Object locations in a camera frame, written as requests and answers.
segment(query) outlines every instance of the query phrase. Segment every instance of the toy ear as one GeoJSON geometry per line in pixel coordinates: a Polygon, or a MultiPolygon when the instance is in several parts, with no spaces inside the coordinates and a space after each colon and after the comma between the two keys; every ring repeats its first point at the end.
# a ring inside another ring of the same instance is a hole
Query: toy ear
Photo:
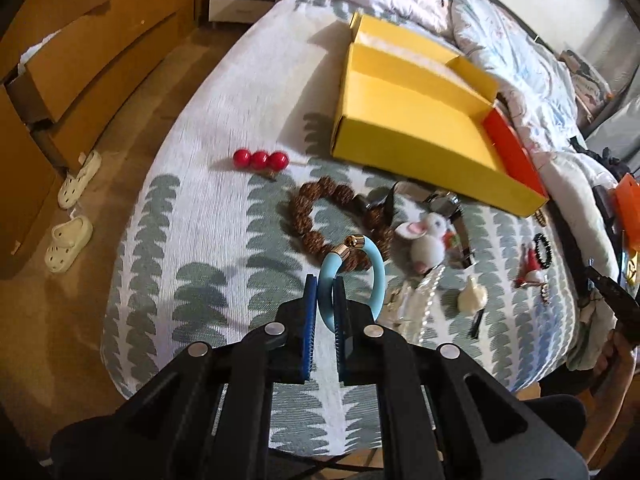
{"type": "Polygon", "coordinates": [[[422,222],[405,222],[396,227],[396,235],[405,240],[417,240],[426,232],[427,227],[422,222]]]}

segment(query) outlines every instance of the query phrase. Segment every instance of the bed sheet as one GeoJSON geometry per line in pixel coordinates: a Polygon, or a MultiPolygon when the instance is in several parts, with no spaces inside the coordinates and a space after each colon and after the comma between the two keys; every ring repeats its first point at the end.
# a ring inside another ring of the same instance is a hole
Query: bed sheet
{"type": "MultiPolygon", "coordinates": [[[[178,117],[154,161],[120,243],[104,319],[101,355],[116,387],[131,396],[196,340],[237,342],[302,296],[318,264],[289,234],[287,202],[304,182],[329,175],[357,193],[377,193],[392,175],[329,156],[340,77],[355,10],[339,0],[282,0],[229,51],[178,117]],[[281,149],[292,162],[272,182],[234,170],[241,147],[281,149]]],[[[393,14],[377,16],[423,34],[393,14]]],[[[397,221],[417,219],[397,203],[397,221]]],[[[562,361],[576,326],[575,295],[553,226],[465,201],[463,219],[478,263],[446,269],[426,328],[426,345],[453,341],[502,384],[517,390],[562,361]],[[544,232],[553,251],[551,302],[514,288],[522,244],[544,232]],[[456,309],[474,272],[488,289],[478,340],[456,309]]],[[[323,200],[314,222],[340,242],[359,231],[323,200]]],[[[389,287],[410,275],[408,249],[394,243],[389,287]]],[[[348,297],[368,296],[370,271],[345,275],[348,297]]],[[[270,445],[297,454],[340,454],[378,447],[374,386],[344,387],[334,336],[319,320],[311,380],[274,389],[270,445]]]]}

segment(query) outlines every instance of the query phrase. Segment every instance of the plush mouse toy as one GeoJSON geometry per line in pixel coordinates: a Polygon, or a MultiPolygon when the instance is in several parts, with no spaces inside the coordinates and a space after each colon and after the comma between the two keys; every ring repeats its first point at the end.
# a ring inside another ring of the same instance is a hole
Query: plush mouse toy
{"type": "Polygon", "coordinates": [[[429,213],[419,222],[405,222],[396,228],[396,234],[410,240],[411,260],[418,274],[426,274],[444,261],[447,219],[437,213],[429,213]]]}

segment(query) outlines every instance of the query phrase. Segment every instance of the white garlic charm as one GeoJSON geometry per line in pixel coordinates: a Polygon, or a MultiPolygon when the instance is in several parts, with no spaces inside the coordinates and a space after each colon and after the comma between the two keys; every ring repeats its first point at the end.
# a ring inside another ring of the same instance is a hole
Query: white garlic charm
{"type": "Polygon", "coordinates": [[[466,316],[472,316],[484,308],[486,302],[486,287],[479,285],[475,276],[469,276],[466,279],[465,288],[458,295],[458,310],[466,316]]]}

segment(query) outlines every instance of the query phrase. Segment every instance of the wooden floor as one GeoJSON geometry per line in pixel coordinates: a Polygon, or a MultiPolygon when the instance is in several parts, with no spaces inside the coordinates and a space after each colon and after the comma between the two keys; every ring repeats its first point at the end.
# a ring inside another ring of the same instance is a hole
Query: wooden floor
{"type": "MultiPolygon", "coordinates": [[[[113,118],[96,146],[102,167],[80,201],[94,235],[69,271],[47,272],[44,239],[16,277],[0,281],[0,402],[41,455],[59,428],[122,402],[99,354],[116,247],[162,140],[244,30],[194,31],[113,118]]],[[[60,210],[52,225],[66,220],[60,210]]]]}

